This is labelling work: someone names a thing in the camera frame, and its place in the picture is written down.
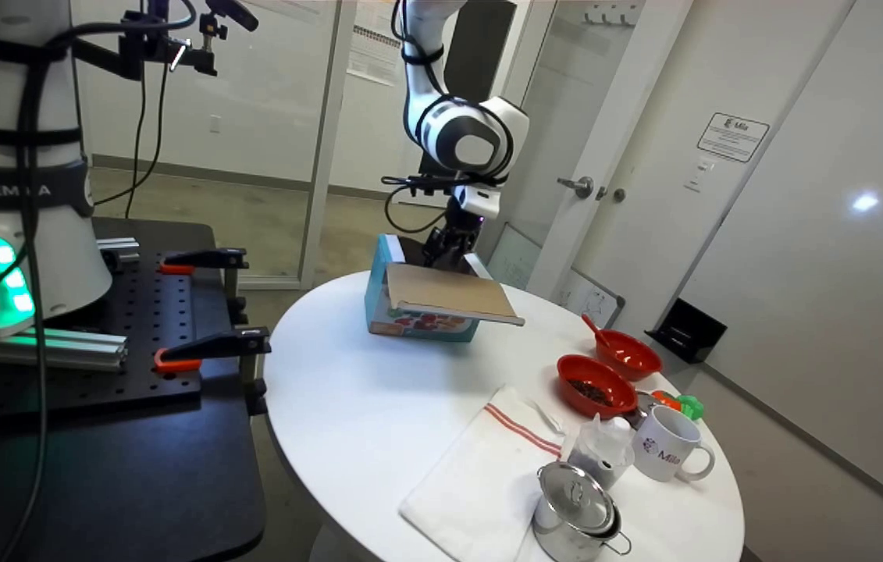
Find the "green led light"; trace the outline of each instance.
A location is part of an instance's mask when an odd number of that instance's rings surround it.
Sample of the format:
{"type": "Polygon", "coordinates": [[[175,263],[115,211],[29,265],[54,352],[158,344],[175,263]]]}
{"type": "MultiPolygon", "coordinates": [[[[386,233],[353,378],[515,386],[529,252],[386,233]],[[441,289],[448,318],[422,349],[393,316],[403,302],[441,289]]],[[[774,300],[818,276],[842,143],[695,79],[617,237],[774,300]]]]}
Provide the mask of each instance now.
{"type": "Polygon", "coordinates": [[[21,270],[11,271],[10,275],[5,278],[5,285],[10,289],[24,288],[24,275],[21,275],[21,270]]]}
{"type": "Polygon", "coordinates": [[[28,293],[14,295],[14,308],[19,312],[31,312],[32,308],[34,308],[31,303],[31,295],[28,293]]]}
{"type": "Polygon", "coordinates": [[[14,249],[6,244],[0,244],[0,264],[7,265],[14,261],[14,249]]]}

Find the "sign on wall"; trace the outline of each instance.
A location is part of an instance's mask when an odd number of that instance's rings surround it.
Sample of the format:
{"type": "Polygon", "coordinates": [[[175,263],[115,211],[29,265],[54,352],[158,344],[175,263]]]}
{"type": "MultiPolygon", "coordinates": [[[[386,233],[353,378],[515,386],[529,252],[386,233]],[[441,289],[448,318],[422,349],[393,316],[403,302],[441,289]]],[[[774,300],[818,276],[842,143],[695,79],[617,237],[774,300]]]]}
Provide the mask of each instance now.
{"type": "Polygon", "coordinates": [[[749,162],[770,128],[766,123],[716,113],[698,140],[698,148],[737,162],[749,162]]]}

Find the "stainless steel pot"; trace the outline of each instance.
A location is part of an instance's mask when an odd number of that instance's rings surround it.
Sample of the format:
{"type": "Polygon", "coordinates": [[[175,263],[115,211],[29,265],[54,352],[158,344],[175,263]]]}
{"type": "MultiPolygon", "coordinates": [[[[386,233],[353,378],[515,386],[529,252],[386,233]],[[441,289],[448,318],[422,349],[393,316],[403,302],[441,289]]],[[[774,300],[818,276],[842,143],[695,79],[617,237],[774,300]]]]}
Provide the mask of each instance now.
{"type": "Polygon", "coordinates": [[[606,546],[621,556],[632,552],[632,542],[621,531],[618,506],[583,470],[554,462],[538,470],[542,498],[531,528],[542,550],[556,562],[592,562],[606,546]],[[624,552],[609,543],[621,535],[624,552]]]}

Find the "whiteboard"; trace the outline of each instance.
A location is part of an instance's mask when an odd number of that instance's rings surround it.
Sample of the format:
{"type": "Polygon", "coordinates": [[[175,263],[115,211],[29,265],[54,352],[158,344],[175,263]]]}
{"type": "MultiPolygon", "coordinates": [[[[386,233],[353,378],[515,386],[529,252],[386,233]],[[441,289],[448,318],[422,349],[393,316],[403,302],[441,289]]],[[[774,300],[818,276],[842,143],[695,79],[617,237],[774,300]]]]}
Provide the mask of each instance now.
{"type": "MultiPolygon", "coordinates": [[[[486,270],[495,280],[523,291],[541,251],[541,246],[505,223],[486,270]]],[[[566,274],[552,301],[577,315],[586,314],[603,328],[610,328],[625,306],[625,299],[574,270],[566,274]]]]}
{"type": "Polygon", "coordinates": [[[883,2],[855,4],[681,298],[729,326],[713,368],[883,484],[883,2]]]}

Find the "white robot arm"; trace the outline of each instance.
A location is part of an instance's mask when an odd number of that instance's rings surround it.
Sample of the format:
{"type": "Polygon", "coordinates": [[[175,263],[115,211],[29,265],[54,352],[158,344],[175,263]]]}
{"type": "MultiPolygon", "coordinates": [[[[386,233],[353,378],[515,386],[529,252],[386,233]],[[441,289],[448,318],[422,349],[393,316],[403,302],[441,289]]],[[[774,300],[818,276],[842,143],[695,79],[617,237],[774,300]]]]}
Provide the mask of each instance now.
{"type": "MultiPolygon", "coordinates": [[[[432,234],[442,237],[433,241],[441,247],[431,253],[453,246],[471,250],[481,221],[500,212],[499,188],[528,134],[528,116],[507,100],[494,97],[476,104],[449,94],[445,87],[442,31],[465,3],[396,0],[394,10],[394,32],[403,41],[406,62],[406,133],[438,164],[459,173],[460,181],[450,190],[446,227],[432,234]]],[[[430,189],[433,184],[423,185],[430,189]]],[[[409,185],[416,188],[416,179],[409,185]]]]}

